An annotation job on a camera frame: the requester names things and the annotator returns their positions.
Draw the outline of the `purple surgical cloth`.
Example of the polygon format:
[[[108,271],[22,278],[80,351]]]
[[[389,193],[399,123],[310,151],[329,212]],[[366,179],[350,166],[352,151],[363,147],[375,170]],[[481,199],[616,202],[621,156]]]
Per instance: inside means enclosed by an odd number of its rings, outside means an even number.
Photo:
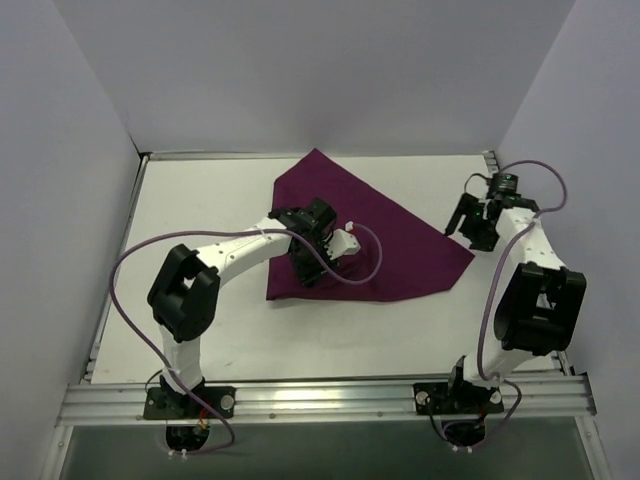
[[[298,280],[289,258],[269,262],[266,299],[309,299],[394,302],[450,290],[465,273],[474,255],[419,219],[409,210],[313,150],[277,177],[272,206],[305,207],[313,199],[327,202],[337,213],[337,226],[352,221],[369,228],[354,229],[361,250],[339,259],[340,276],[359,280],[346,285],[324,273],[311,287]]]

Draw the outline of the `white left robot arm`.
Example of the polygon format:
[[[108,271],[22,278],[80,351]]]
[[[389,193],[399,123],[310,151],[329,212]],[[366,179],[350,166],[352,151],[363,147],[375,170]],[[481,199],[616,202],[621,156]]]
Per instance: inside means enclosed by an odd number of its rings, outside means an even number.
[[[306,208],[278,208],[227,240],[191,250],[172,248],[147,296],[160,325],[169,366],[162,373],[165,405],[179,419],[194,417],[202,405],[196,387],[204,382],[200,337],[212,324],[220,289],[260,263],[286,256],[294,283],[311,287],[325,273],[320,264],[338,266],[342,256],[360,250],[356,238],[333,227],[337,214],[315,199]]]

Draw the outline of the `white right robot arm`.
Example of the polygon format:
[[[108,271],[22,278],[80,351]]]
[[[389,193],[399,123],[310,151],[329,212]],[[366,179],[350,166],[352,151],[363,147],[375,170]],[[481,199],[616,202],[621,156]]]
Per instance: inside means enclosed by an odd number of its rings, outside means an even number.
[[[444,388],[455,412],[487,402],[521,364],[566,349],[586,292],[584,274],[555,253],[541,223],[544,209],[517,190],[518,178],[486,178],[484,197],[461,195],[444,230],[459,232],[470,249],[491,252],[505,244],[491,280],[475,350],[462,356]]]

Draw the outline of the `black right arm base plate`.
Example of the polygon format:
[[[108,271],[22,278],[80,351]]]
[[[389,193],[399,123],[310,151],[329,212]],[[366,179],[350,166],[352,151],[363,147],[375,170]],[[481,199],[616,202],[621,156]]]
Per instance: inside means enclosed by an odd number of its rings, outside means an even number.
[[[415,410],[419,415],[476,415],[498,414],[505,407],[496,388],[487,389],[464,383],[449,387],[446,382],[414,383]]]

